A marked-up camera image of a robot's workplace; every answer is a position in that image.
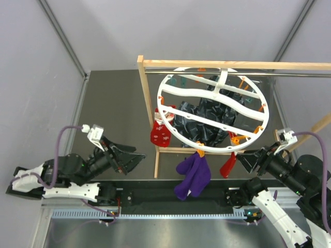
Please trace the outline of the purple sock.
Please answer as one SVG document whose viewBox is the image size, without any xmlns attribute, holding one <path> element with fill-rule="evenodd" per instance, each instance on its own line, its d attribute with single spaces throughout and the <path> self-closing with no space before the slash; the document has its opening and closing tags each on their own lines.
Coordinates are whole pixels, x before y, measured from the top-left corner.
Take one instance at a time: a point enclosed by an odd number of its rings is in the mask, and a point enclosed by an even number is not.
<svg viewBox="0 0 331 248">
<path fill-rule="evenodd" d="M 174 188 L 174 193 L 180 200 L 185 200 L 189 195 L 198 197 L 212 177 L 206 158 L 201 157 L 198 152 L 180 162 L 176 171 L 185 176 Z"/>
</svg>

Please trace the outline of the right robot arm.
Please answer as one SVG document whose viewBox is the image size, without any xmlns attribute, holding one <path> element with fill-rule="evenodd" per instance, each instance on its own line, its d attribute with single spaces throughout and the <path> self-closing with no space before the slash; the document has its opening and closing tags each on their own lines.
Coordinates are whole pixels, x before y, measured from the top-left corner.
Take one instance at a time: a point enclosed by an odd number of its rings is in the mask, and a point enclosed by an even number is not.
<svg viewBox="0 0 331 248">
<path fill-rule="evenodd" d="M 303 155 L 296 163 L 275 153 L 276 146 L 248 150 L 236 157 L 250 172 L 269 173 L 299 199 L 296 204 L 304 215 L 310 234 L 304 232 L 280 207 L 266 184 L 254 177 L 238 190 L 226 190 L 232 207 L 255 205 L 276 228 L 287 247 L 330 247 L 330 189 L 322 185 L 323 162 L 312 155 Z"/>
</svg>

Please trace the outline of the red snowflake sock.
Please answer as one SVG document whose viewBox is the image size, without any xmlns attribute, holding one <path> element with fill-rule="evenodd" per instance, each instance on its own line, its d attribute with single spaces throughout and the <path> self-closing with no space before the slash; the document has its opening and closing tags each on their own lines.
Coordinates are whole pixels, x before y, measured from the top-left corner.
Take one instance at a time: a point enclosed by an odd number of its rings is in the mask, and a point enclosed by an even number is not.
<svg viewBox="0 0 331 248">
<path fill-rule="evenodd" d="M 235 133 L 229 132 L 231 145 L 236 146 L 239 144 L 239 139 Z M 236 163 L 236 155 L 237 152 L 232 152 L 230 158 L 224 163 L 224 165 L 220 168 L 220 174 L 223 178 L 228 178 L 231 170 L 233 169 Z"/>
</svg>

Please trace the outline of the red santa sock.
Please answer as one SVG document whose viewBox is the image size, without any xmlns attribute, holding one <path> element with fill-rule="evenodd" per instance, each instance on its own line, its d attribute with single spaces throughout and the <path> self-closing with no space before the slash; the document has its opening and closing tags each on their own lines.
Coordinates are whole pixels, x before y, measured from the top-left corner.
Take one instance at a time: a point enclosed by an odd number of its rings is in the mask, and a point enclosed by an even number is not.
<svg viewBox="0 0 331 248">
<path fill-rule="evenodd" d="M 150 141 L 158 147 L 168 147 L 171 141 L 171 132 L 163 123 L 157 108 L 154 111 L 154 123 L 150 134 Z"/>
</svg>

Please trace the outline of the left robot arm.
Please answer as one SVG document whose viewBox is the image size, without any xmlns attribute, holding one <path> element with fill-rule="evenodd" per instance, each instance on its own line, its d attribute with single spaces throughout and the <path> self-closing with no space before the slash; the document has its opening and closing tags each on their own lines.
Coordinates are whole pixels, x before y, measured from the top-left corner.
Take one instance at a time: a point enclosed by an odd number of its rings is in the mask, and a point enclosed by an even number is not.
<svg viewBox="0 0 331 248">
<path fill-rule="evenodd" d="M 6 194 L 25 199 L 83 199 L 93 206 L 116 205 L 119 198 L 116 185 L 92 180 L 109 168 L 127 175 L 146 155 L 137 153 L 133 146 L 114 143 L 105 136 L 101 137 L 100 144 L 87 159 L 76 153 L 59 157 L 56 182 L 51 189 L 48 187 L 55 171 L 53 159 L 34 169 L 16 167 Z"/>
</svg>

